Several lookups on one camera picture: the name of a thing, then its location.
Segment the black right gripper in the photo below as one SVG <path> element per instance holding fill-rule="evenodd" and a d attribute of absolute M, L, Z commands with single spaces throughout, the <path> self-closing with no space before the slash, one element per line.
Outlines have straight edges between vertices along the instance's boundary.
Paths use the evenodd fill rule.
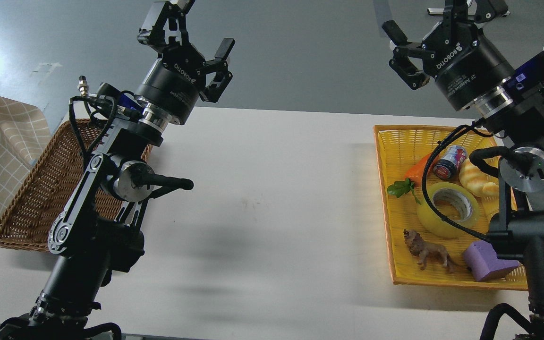
<path fill-rule="evenodd" d="M 507 3 L 504 0 L 473 2 L 473 19 L 469 19 L 470 6 L 466 0 L 446 0 L 444 29 L 438 22 L 422 43 L 410 42 L 393 20 L 382 24 L 393 43 L 391 69 L 411 90 L 425 86 L 431 77 L 434 78 L 434 83 L 456 111 L 514 73 L 514 67 L 477 25 L 505 17 L 510 13 Z M 424 60 L 423 70 L 415 67 L 411 58 Z"/>

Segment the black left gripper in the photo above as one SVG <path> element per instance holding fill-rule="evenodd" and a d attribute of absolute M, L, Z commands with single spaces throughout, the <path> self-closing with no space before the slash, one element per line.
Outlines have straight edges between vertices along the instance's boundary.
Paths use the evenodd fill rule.
<path fill-rule="evenodd" d="M 233 79 L 228 57 L 235 39 L 225 37 L 213 59 L 205 63 L 203 55 L 189 43 L 186 15 L 194 3 L 194 0 L 154 2 L 137 34 L 140 44 L 158 53 L 134 94 L 139 101 L 164 110 L 175 125 L 186 123 L 199 95 L 205 102 L 218 102 Z M 198 68 L 202 76 L 213 75 L 201 91 L 198 87 L 203 82 L 198 80 Z"/>

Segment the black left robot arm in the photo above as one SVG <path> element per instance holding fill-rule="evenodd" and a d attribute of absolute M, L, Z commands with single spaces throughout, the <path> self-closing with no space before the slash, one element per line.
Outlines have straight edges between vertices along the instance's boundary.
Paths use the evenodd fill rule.
<path fill-rule="evenodd" d="M 0 340 L 123 338 L 116 323 L 87 327 L 89 314 L 100 309 L 97 292 L 113 271 L 128 272 L 144 255 L 141 226 L 149 200 L 194 187 L 187 178 L 155 174 L 142 152 L 162 144 L 168 124 L 183 125 L 198 99 L 217 102 L 232 80 L 227 59 L 235 40 L 223 39 L 205 60 L 186 28 L 193 4 L 153 3 L 137 40 L 157 59 L 135 91 L 103 83 L 90 94 L 80 76 L 69 119 L 83 174 L 48 232 L 48 251 L 58 260 L 32 310 L 0 325 Z"/>

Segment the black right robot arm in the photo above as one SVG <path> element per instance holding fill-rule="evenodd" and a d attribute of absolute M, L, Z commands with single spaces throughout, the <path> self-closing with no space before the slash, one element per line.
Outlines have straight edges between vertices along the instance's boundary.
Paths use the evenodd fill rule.
<path fill-rule="evenodd" d="M 447 0 L 442 19 L 421 42 L 410 42 L 395 21 L 384 22 L 382 29 L 393 43 L 389 65 L 412 90 L 433 79 L 453 108 L 473 106 L 481 114 L 439 142 L 432 157 L 477 126 L 511 140 L 512 147 L 470 155 L 483 173 L 499 181 L 499 213 L 485 235 L 451 221 L 436 207 L 432 211 L 452 227 L 490 243 L 500 259 L 525 267 L 530 317 L 498 304 L 488 312 L 481 339 L 494 339 L 501 317 L 508 315 L 525 331 L 517 340 L 544 340 L 544 211 L 532 211 L 527 204 L 527 194 L 544 190 L 544 49 L 518 68 L 510 65 L 481 27 L 507 11 L 503 0 L 478 0 L 469 19 L 465 0 Z"/>

